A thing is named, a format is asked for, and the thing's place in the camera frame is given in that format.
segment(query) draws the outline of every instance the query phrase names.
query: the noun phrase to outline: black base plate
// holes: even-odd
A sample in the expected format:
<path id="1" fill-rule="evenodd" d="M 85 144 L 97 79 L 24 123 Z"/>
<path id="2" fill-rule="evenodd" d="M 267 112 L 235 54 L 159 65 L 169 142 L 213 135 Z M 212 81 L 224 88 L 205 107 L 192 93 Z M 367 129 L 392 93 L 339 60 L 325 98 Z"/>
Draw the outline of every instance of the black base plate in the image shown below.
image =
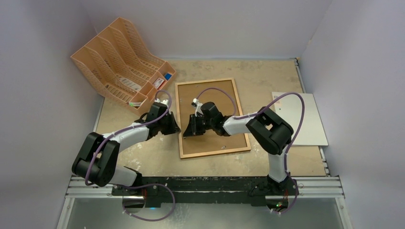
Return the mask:
<path id="1" fill-rule="evenodd" d="M 142 185 L 153 183 L 170 188 L 176 203 L 242 203 L 271 208 L 272 203 L 279 201 L 266 201 L 266 196 L 283 196 L 286 189 L 290 195 L 295 193 L 293 181 L 288 177 L 281 183 L 272 182 L 268 177 L 142 177 Z M 113 188 L 112 195 L 146 196 L 147 208 L 159 208 L 161 203 L 172 202 L 170 193 L 159 186 L 143 190 Z"/>

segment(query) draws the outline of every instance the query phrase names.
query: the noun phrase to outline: wooden frame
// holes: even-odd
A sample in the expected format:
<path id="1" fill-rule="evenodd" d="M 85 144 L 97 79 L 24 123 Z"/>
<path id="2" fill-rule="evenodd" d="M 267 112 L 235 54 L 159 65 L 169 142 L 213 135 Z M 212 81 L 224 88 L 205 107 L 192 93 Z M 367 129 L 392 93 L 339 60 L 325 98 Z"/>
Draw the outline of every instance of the wooden frame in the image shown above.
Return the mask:
<path id="1" fill-rule="evenodd" d="M 212 82 L 221 82 L 221 81 L 231 81 L 234 95 L 235 95 L 235 103 L 237 106 L 237 110 L 239 115 L 242 114 L 242 108 L 239 101 L 239 95 L 236 89 L 236 84 L 233 78 L 224 78 L 224 79 L 215 79 L 215 80 L 201 80 L 201 81 L 193 81 L 193 82 L 184 82 L 184 83 L 176 83 L 175 84 L 175 93 L 176 93 L 176 108 L 177 108 L 177 122 L 181 127 L 181 115 L 180 115 L 180 96 L 179 96 L 179 86 L 186 85 L 186 84 L 200 84 L 200 83 L 212 83 Z M 209 152 L 202 152 L 202 153 L 192 153 L 192 154 L 184 154 L 183 153 L 183 138 L 182 133 L 179 134 L 179 147 L 180 147 L 180 158 L 191 158 L 191 157 L 199 157 L 199 156 L 210 156 L 210 155 L 218 155 L 218 154 L 228 154 L 228 153 L 235 153 L 235 152 L 242 152 L 242 151 L 250 151 L 250 142 L 247 134 L 244 134 L 244 140 L 246 142 L 246 147 L 239 147 L 239 148 L 231 148 L 231 149 L 222 149 L 222 150 L 215 150 Z"/>

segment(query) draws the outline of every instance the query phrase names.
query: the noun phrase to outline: sticker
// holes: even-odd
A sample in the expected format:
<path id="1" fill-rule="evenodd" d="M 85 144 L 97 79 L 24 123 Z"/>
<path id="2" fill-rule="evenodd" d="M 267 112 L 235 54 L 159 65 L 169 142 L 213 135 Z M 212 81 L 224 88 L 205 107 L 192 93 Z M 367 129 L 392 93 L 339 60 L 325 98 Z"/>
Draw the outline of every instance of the sticker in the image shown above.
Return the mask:
<path id="1" fill-rule="evenodd" d="M 162 78 L 158 78 L 158 79 L 153 83 L 153 86 L 154 86 L 155 88 L 159 88 L 159 87 L 162 85 L 163 82 L 164 82 L 164 80 L 163 80 Z"/>
<path id="2" fill-rule="evenodd" d="M 273 96 L 273 100 L 275 100 L 277 98 L 278 98 L 278 95 Z M 281 105 L 281 100 L 278 100 L 277 102 L 275 102 L 275 104 L 280 104 Z"/>
<path id="3" fill-rule="evenodd" d="M 131 81 L 131 80 L 127 79 L 127 78 L 124 78 L 124 77 L 120 77 L 119 81 L 122 84 L 124 84 L 125 86 L 127 86 L 127 87 L 129 87 L 129 88 L 131 88 L 132 90 L 135 90 L 135 91 L 139 91 L 142 88 L 139 84 L 134 83 L 133 81 Z"/>

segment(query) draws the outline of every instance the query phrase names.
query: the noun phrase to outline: white board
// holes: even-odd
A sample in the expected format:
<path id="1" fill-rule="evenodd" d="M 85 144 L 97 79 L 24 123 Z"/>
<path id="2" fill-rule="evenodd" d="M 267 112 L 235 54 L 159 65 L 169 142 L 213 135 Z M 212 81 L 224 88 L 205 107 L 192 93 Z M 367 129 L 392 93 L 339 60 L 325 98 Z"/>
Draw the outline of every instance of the white board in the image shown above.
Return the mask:
<path id="1" fill-rule="evenodd" d="M 273 99 L 284 94 L 284 92 L 273 92 Z M 325 132 L 323 131 L 322 122 L 318 109 L 316 107 L 313 94 L 299 93 L 304 99 L 305 114 L 301 130 L 294 141 L 294 146 L 327 146 Z M 274 104 L 274 109 L 277 115 L 288 122 L 294 129 L 294 134 L 297 131 L 301 116 L 301 101 L 295 95 L 287 95 Z"/>

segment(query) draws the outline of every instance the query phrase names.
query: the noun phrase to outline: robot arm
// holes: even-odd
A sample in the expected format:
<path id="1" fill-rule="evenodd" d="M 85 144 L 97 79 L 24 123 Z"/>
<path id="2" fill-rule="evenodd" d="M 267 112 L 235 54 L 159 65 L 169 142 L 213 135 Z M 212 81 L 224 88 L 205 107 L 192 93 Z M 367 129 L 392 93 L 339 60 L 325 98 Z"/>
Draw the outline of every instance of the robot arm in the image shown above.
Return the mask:
<path id="1" fill-rule="evenodd" d="M 206 130 L 210 129 L 219 136 L 251 133 L 268 152 L 269 178 L 277 183 L 287 179 L 287 165 L 284 163 L 284 156 L 294 130 L 275 112 L 266 109 L 254 117 L 240 118 L 223 116 L 213 102 L 201 104 L 194 99 L 192 105 L 196 107 L 196 112 L 190 115 L 189 125 L 183 137 L 203 135 Z"/>
<path id="2" fill-rule="evenodd" d="M 127 167 L 117 166 L 118 154 L 136 143 L 151 139 L 156 136 L 158 132 L 161 132 L 163 135 L 180 132 L 180 128 L 174 120 L 173 112 L 167 113 L 157 122 L 136 127 L 140 124 L 155 120 L 157 117 L 163 115 L 167 109 L 166 104 L 155 102 L 148 113 L 144 114 L 139 120 L 136 120 L 126 128 L 130 129 L 132 127 L 132 130 L 117 134 L 114 132 L 103 135 L 94 132 L 90 133 L 86 137 L 72 165 L 72 172 L 80 177 L 85 177 L 94 152 L 107 136 L 113 135 L 103 146 L 101 157 L 97 158 L 91 167 L 89 181 L 100 187 L 106 184 L 135 186 L 136 178 L 140 173 Z"/>

